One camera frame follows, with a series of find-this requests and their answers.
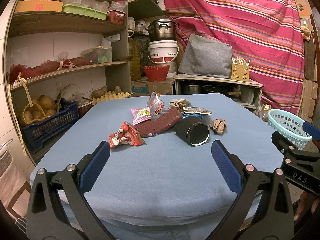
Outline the brown paper ball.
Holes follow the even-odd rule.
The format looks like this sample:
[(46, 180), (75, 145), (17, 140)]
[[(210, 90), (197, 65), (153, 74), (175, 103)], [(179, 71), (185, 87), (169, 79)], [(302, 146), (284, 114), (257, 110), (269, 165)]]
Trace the brown paper ball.
[(223, 134), (227, 129), (227, 122), (225, 119), (214, 119), (209, 127), (215, 133)]

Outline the red snack wrapper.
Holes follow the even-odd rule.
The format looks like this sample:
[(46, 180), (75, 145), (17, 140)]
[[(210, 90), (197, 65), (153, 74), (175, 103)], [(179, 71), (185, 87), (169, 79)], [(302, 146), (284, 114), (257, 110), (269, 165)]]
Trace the red snack wrapper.
[(108, 143), (110, 149), (114, 149), (119, 145), (141, 146), (145, 141), (140, 136), (137, 129), (127, 121), (123, 122), (116, 133), (109, 135)]

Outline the black cylindrical can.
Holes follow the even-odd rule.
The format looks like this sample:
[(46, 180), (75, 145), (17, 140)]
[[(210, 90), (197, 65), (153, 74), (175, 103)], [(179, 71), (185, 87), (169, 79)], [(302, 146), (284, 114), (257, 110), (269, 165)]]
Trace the black cylindrical can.
[(203, 119), (187, 117), (174, 126), (174, 132), (184, 142), (191, 146), (200, 146), (207, 142), (210, 130)]

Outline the white blue snack bag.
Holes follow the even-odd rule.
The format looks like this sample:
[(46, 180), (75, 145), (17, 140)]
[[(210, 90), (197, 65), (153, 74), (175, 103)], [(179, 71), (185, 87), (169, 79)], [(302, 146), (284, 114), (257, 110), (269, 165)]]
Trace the white blue snack bag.
[(211, 115), (212, 112), (205, 109), (205, 108), (199, 108), (199, 107), (183, 107), (182, 110), (183, 113), (188, 113), (188, 114), (202, 114), (202, 115)]

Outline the dark red sponge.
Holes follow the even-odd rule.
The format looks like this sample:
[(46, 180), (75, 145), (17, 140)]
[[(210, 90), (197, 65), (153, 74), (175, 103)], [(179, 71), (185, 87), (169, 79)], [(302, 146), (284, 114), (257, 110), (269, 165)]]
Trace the dark red sponge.
[(146, 120), (135, 125), (135, 129), (139, 132), (142, 138), (153, 137), (156, 135), (153, 123), (151, 120)]
[(175, 126), (180, 120), (182, 115), (175, 107), (170, 107), (164, 114), (153, 121), (153, 128), (156, 134), (161, 134), (172, 126)]

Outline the pink snack packet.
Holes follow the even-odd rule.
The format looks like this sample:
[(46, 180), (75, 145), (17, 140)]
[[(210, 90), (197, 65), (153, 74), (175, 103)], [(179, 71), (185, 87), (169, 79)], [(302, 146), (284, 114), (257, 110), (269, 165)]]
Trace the pink snack packet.
[(131, 114), (133, 116), (133, 125), (137, 125), (141, 122), (151, 120), (149, 107), (131, 109)]

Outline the clear red plastic wrapper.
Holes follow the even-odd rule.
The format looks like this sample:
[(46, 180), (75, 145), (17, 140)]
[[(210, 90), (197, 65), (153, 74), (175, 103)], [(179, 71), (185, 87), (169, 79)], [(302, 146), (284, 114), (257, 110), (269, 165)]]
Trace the clear red plastic wrapper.
[(165, 103), (160, 99), (160, 96), (159, 93), (153, 91), (146, 103), (152, 118), (156, 115), (160, 115), (162, 109), (165, 107)]

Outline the blue plastic bag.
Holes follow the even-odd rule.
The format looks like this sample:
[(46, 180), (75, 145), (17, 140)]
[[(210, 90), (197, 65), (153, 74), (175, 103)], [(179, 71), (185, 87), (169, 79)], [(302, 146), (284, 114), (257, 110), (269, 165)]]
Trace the blue plastic bag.
[(185, 119), (187, 117), (197, 117), (200, 119), (207, 119), (208, 115), (200, 114), (200, 113), (181, 113), (182, 117)]

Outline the light blue plastic basket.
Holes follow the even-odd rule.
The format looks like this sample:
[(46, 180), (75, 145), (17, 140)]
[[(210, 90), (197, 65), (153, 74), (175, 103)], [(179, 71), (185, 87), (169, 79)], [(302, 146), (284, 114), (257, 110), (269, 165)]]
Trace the light blue plastic basket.
[(312, 140), (312, 136), (304, 131), (304, 120), (300, 117), (281, 109), (271, 109), (267, 116), (268, 124), (299, 150), (303, 150), (306, 144)]

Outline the plastic oil bottle on floor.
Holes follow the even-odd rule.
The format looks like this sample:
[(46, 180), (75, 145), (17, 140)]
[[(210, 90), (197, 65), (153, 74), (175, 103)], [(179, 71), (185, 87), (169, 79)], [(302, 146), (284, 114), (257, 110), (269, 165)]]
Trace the plastic oil bottle on floor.
[(259, 117), (264, 122), (268, 123), (268, 112), (272, 109), (270, 104), (263, 103), (261, 107), (261, 111), (259, 112)]

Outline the low wooden cabinet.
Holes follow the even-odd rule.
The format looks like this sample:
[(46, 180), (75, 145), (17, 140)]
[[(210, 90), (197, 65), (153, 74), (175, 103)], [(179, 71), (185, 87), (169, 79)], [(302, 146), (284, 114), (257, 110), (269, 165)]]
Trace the low wooden cabinet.
[(219, 77), (177, 74), (175, 94), (220, 93), (258, 115), (264, 85), (253, 80), (239, 81)]

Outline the yellow utensil holder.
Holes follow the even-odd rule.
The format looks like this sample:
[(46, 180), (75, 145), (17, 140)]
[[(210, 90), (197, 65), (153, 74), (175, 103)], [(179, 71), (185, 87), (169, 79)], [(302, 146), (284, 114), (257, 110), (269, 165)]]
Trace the yellow utensil holder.
[(240, 56), (232, 57), (231, 79), (236, 81), (249, 81), (249, 64), (251, 60)]

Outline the dark blue plastic crate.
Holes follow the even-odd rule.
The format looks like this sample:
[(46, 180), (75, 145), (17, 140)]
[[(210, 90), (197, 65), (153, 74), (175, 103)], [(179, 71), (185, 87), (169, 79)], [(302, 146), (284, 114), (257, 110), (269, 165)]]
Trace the dark blue plastic crate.
[(21, 128), (22, 137), (29, 152), (35, 153), (39, 151), (43, 147), (44, 142), (58, 133), (69, 129), (79, 120), (77, 101), (69, 102), (61, 99), (60, 103), (59, 113), (41, 122)]

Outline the yellow net potato bag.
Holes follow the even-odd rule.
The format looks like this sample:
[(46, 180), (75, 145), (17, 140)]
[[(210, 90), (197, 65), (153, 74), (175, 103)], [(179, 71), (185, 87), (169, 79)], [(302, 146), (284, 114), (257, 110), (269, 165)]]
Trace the yellow net potato bag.
[(56, 103), (47, 95), (41, 95), (38, 99), (32, 100), (32, 103), (32, 106), (27, 104), (20, 114), (19, 122), (21, 126), (41, 122), (56, 114)]

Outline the blue table cloth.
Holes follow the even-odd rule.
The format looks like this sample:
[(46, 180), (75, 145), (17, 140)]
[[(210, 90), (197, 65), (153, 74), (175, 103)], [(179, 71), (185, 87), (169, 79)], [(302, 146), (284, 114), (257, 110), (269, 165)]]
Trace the blue table cloth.
[(236, 195), (211, 154), (214, 140), (259, 171), (279, 168), (282, 156), (271, 141), (273, 129), (222, 94), (188, 95), (195, 107), (225, 119), (222, 135), (211, 133), (190, 146), (169, 130), (142, 146), (120, 145), (85, 197), (117, 239), (205, 239)]

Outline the striped pink curtain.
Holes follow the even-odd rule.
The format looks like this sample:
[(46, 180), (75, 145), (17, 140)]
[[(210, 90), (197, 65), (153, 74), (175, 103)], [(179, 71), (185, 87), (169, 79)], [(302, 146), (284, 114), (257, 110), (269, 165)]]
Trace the striped pink curtain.
[(192, 34), (232, 46), (249, 59), (250, 77), (263, 85), (262, 100), (297, 113), (304, 80), (304, 45), (295, 0), (164, 0), (184, 46)]

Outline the yellow egg tray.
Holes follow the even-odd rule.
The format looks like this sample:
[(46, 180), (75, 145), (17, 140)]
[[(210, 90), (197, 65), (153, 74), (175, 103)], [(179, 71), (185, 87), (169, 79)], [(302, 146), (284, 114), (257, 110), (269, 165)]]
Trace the yellow egg tray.
[(130, 98), (132, 96), (133, 96), (133, 93), (129, 93), (129, 92), (116, 93), (115, 91), (108, 91), (99, 98), (93, 98), (92, 101), (93, 101), (93, 105), (96, 105), (97, 103), (100, 103), (103, 101), (125, 99), (125, 98)]

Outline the grey fabric cover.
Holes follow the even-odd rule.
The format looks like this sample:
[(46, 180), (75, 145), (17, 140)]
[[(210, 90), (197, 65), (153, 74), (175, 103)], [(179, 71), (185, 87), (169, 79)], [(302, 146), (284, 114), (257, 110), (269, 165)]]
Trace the grey fabric cover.
[(192, 34), (189, 36), (178, 71), (228, 79), (232, 71), (231, 45)]

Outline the yellow oil bottle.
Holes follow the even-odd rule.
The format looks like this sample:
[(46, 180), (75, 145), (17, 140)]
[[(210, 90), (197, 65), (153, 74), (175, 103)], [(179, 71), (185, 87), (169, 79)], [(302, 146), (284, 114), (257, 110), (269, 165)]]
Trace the yellow oil bottle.
[(141, 79), (141, 64), (140, 64), (140, 51), (138, 43), (131, 37), (134, 31), (128, 30), (129, 41), (129, 68), (131, 80), (136, 81)]

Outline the clear plastic container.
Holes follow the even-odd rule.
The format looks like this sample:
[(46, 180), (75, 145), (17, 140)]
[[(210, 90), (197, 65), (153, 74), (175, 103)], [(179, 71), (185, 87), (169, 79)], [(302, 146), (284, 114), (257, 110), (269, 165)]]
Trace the clear plastic container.
[(112, 62), (112, 46), (98, 46), (83, 50), (81, 56), (93, 64)]

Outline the wooden shelf unit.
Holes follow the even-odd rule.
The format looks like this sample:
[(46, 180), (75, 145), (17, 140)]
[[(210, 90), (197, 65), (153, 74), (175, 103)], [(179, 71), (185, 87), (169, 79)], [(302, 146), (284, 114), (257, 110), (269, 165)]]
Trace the wooden shelf unit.
[[(7, 72), (10, 66), (26, 64), (36, 67), (63, 51), (68, 52), (70, 57), (79, 57), (83, 50), (99, 46), (104, 36), (120, 34), (120, 40), (112, 44), (112, 58), (118, 60), (128, 56), (129, 41), (125, 24), (119, 27), (99, 20), (86, 20), (77, 15), (56, 16), (53, 13), (49, 13), (53, 17), (52, 21), (39, 16), (31, 21), (18, 22), (18, 26), (24, 29), (34, 26), (36, 31), (12, 36), (9, 29), (16, 24), (12, 17), (17, 2), (18, 0), (2, 2), (6, 7), (1, 14), (1, 142), (13, 139), (10, 152), (17, 165), (25, 171), (34, 168), (35, 162), (30, 156), (24, 155), (15, 120), (27, 99), (21, 89), (9, 93)], [(33, 99), (41, 95), (55, 99), (65, 85), (69, 85), (63, 95), (65, 99), (75, 92), (90, 96), (94, 90), (103, 86), (108, 90), (119, 86), (122, 91), (130, 92), (130, 68), (128, 64), (118, 63), (114, 66), (75, 70), (33, 83), (28, 89)]]

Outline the red plastic bowl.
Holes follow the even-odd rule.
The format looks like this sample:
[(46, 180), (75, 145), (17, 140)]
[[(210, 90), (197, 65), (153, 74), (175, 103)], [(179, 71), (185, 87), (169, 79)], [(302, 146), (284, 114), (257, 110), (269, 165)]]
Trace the red plastic bowl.
[(161, 82), (167, 79), (170, 66), (145, 66), (143, 67), (144, 73), (150, 82)]

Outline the white plastic bucket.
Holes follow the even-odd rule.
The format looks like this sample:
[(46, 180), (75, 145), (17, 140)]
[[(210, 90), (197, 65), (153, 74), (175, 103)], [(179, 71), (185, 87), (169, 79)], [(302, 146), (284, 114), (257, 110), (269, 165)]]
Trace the white plastic bucket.
[(152, 66), (170, 66), (167, 78), (177, 74), (177, 56), (179, 46), (177, 41), (153, 41), (148, 46), (148, 58)]

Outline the steel cooking pot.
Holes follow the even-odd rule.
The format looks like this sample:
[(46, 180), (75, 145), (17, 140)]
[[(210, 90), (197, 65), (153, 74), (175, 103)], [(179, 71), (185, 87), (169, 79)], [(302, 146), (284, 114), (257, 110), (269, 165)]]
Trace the steel cooking pot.
[(178, 26), (178, 23), (168, 18), (152, 21), (147, 27), (150, 42), (176, 40), (176, 28)]

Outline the green plastic tray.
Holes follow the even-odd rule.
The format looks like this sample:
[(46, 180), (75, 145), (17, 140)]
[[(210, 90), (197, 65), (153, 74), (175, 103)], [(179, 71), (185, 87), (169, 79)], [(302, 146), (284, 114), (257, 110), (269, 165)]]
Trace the green plastic tray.
[(62, 12), (81, 15), (81, 16), (87, 16), (87, 17), (96, 18), (103, 21), (105, 21), (107, 18), (107, 13), (105, 12), (88, 8), (88, 7), (74, 5), (74, 4), (65, 4), (62, 7)]

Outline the red small basket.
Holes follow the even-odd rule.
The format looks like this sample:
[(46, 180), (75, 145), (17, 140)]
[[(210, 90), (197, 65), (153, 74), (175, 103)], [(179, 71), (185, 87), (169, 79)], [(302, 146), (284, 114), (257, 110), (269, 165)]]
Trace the red small basket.
[(107, 20), (111, 23), (123, 25), (126, 13), (120, 10), (109, 10), (107, 12)]

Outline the yellow cardboard box on shelf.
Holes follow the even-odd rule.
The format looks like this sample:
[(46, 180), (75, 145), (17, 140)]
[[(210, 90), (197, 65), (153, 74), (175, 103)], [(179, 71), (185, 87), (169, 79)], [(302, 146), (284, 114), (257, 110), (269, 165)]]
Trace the yellow cardboard box on shelf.
[(15, 13), (32, 11), (52, 11), (61, 12), (63, 3), (50, 0), (25, 0), (19, 1), (16, 5)]

